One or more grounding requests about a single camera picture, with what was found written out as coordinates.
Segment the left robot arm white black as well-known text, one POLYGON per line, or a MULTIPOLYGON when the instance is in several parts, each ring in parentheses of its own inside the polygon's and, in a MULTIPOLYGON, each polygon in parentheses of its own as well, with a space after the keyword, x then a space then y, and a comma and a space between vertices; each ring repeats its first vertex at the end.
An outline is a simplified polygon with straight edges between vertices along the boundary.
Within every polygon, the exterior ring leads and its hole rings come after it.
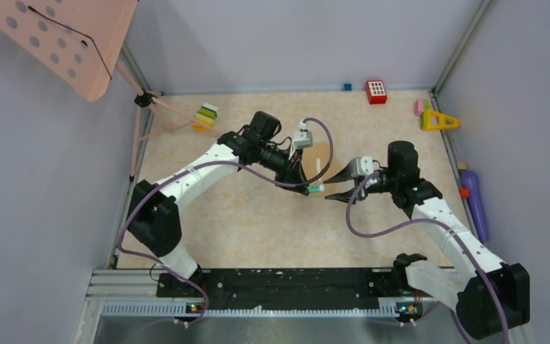
POLYGON ((198 263, 181 243, 181 212, 199 195, 244 166, 259 164, 274 172, 274 183, 285 190, 309 195, 307 177, 301 166, 304 148, 312 145, 307 122, 302 120, 286 150, 271 139, 281 123, 258 111, 240 132, 223 134, 203 155, 169 178, 136 184, 125 228, 164 267, 176 275, 174 288, 192 296, 201 287, 198 263))

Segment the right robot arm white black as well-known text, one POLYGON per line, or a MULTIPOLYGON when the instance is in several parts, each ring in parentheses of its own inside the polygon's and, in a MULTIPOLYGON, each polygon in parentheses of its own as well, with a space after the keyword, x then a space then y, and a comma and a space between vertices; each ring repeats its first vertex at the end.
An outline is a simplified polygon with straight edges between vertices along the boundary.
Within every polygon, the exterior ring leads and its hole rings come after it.
POLYGON ((327 183, 353 181, 354 188, 329 195, 345 202, 345 221, 356 236, 371 239, 417 224, 449 259, 454 272, 434 265, 419 254, 398 256, 391 285, 400 295, 426 292, 455 314, 474 340, 499 334, 508 343, 510 331, 529 322, 530 276, 519 263, 508 264, 494 254, 453 213, 442 193, 421 177, 418 152, 406 140, 387 147, 387 165, 376 169, 370 156, 353 158, 327 183), (351 222, 352 206, 370 194, 389 193, 408 220, 384 231, 366 234, 351 222))

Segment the brown kraft envelope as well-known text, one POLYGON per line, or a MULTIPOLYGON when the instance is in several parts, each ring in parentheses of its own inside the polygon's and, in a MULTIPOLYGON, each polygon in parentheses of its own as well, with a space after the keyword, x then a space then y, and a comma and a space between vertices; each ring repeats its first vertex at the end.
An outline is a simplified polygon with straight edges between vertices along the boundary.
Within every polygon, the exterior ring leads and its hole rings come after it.
MULTIPOLYGON (((317 175, 316 158, 321 158, 322 169, 323 169, 326 166, 327 162, 329 161, 328 142, 317 142, 317 143, 314 143, 312 147, 304 149, 302 166, 307 176, 307 180, 317 175)), ((310 185, 323 184, 325 180, 333 177, 336 173, 340 172, 343 169, 343 167, 344 166, 341 164, 340 160, 336 156, 333 156, 333 160, 327 172, 323 176, 321 176, 317 181, 311 183, 310 185)), ((325 186, 325 192, 309 194, 307 198, 324 198, 325 196, 338 193, 342 190, 341 189, 342 185, 338 183, 324 184, 324 186, 325 186)))

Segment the green white glue stick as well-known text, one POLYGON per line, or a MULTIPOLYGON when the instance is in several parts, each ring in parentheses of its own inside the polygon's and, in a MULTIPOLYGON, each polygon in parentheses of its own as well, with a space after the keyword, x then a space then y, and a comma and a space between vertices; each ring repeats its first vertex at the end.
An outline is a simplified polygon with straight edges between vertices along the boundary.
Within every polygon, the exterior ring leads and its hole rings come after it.
POLYGON ((325 186, 324 184, 310 185, 308 186, 307 191, 310 194, 319 194, 325 192, 325 186))

